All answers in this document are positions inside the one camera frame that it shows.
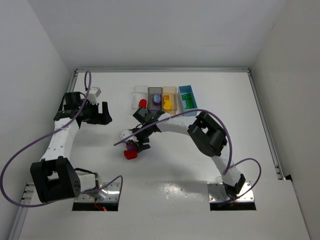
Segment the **red purple lego stack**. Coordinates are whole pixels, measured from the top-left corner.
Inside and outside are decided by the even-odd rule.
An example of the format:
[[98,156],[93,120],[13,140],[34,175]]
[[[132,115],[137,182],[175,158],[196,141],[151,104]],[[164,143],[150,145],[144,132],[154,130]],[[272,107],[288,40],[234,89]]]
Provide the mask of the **red purple lego stack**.
[[124,151],[124,156],[127,160],[133,160],[138,157],[136,144],[134,142],[130,142],[126,145],[126,150]]

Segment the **red rounded lego brick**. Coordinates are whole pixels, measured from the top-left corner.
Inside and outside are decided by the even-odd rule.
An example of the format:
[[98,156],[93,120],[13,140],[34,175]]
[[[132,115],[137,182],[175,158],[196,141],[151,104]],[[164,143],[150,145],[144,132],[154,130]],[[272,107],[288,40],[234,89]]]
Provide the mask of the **red rounded lego brick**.
[[139,108],[141,108],[141,107],[143,107],[143,108],[146,108],[147,107],[147,100],[146,99],[141,99],[140,101],[139,101],[139,103],[138,103],[138,107]]

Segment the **yellow lego brick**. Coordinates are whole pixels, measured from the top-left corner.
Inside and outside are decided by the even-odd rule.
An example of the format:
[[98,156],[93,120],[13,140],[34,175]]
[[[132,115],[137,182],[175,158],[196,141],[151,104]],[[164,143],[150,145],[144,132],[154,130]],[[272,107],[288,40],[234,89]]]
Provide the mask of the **yellow lego brick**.
[[169,111],[172,109],[172,107],[173,107],[173,104],[171,101],[164,102],[164,105],[163,105],[164,110]]

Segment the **purple paw print lego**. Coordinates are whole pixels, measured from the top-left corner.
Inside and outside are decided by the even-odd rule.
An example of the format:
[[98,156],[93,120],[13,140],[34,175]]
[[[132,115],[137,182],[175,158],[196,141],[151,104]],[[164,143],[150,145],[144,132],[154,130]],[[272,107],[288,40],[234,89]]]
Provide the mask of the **purple paw print lego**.
[[161,101],[162,101],[162,97],[161,97],[160,94],[155,94],[155,95],[153,96],[153,104],[154,104],[155,106],[159,106],[159,105],[161,104]]

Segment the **yellow striped curved lego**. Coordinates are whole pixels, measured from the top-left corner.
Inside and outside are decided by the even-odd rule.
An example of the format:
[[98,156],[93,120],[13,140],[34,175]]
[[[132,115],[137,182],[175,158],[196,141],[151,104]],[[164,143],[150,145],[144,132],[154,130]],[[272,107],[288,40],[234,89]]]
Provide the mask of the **yellow striped curved lego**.
[[171,100],[170,100],[170,95],[169,94],[164,94],[163,95],[163,101],[164,102],[170,102]]

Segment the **green lego brick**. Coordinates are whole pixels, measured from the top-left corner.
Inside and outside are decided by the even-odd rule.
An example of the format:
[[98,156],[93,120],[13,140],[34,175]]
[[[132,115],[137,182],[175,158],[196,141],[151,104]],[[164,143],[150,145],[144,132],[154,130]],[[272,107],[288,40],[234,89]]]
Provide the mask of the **green lego brick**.
[[190,109],[194,109],[194,104],[193,101],[184,101],[185,105],[184,105],[184,109],[185,110],[190,110]]

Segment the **green lego plate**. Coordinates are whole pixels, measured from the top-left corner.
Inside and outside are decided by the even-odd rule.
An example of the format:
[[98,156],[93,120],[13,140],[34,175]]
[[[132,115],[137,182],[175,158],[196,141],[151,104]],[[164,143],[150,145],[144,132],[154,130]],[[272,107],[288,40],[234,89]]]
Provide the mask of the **green lego plate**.
[[181,99],[186,102],[192,101],[192,96],[190,93],[182,94]]

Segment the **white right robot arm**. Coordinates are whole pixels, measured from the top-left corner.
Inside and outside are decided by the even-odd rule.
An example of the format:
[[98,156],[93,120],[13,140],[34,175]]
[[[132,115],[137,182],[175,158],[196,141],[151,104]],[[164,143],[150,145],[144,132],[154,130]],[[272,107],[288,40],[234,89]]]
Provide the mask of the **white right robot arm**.
[[133,117],[141,127],[131,129],[134,136],[127,144],[128,149],[134,149],[137,153],[149,149],[149,137],[153,133],[171,132],[190,136],[197,149],[213,160],[221,174],[227,195],[235,199],[240,193],[246,179],[234,166],[230,136],[222,124],[217,123],[208,112],[201,111],[198,115],[191,116],[170,116],[164,111],[154,113],[140,107]]

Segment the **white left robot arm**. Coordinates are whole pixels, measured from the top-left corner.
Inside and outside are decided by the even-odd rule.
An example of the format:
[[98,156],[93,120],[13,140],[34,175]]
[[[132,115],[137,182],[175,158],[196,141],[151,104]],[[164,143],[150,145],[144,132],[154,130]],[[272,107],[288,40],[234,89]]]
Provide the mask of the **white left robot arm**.
[[77,198],[85,191],[98,188],[98,174],[74,169],[70,155],[82,123],[107,125],[112,122],[107,102],[102,102],[102,112],[99,112],[97,98],[100,94],[98,87],[90,88],[87,99],[82,99],[79,91],[64,94],[62,107],[54,117],[56,132],[40,161],[32,163],[30,167],[32,180],[42,203]]

